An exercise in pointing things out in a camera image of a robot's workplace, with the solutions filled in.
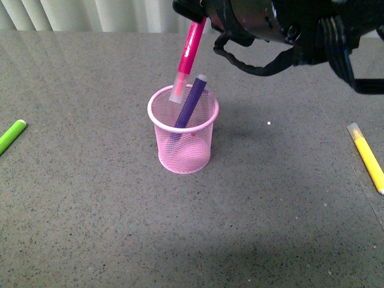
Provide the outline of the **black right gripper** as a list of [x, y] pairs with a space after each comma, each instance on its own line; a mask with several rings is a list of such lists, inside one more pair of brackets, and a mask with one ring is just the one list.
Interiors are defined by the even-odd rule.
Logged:
[[297, 62], [326, 61], [320, 21], [340, 18], [350, 49], [372, 31], [383, 35], [383, 1], [200, 1], [173, 0], [173, 10], [193, 22], [207, 16], [212, 27], [234, 37], [258, 38], [294, 46]]

